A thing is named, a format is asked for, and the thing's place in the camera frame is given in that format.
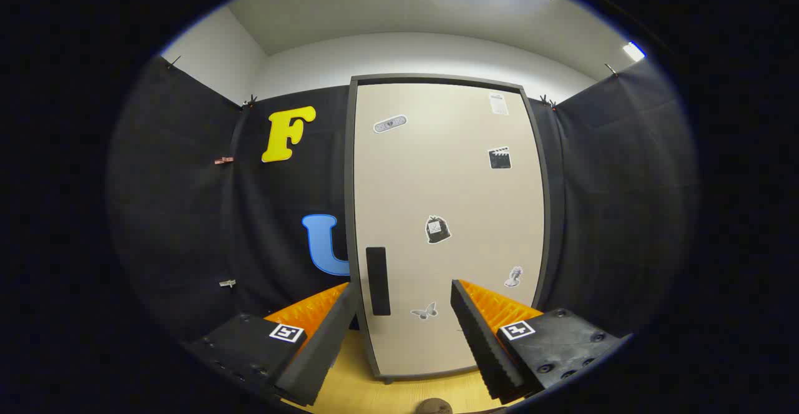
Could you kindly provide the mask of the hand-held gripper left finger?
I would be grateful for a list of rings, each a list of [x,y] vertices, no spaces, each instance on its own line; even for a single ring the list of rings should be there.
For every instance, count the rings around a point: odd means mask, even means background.
[[[236,314],[184,348],[266,402],[311,406],[356,317],[354,294],[343,283],[267,317]]]

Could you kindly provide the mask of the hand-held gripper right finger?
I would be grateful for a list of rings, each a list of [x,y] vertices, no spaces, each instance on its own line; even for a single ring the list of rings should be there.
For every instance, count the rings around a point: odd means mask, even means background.
[[[483,383],[503,405],[560,389],[630,342],[565,308],[540,312],[457,278],[451,308]]]

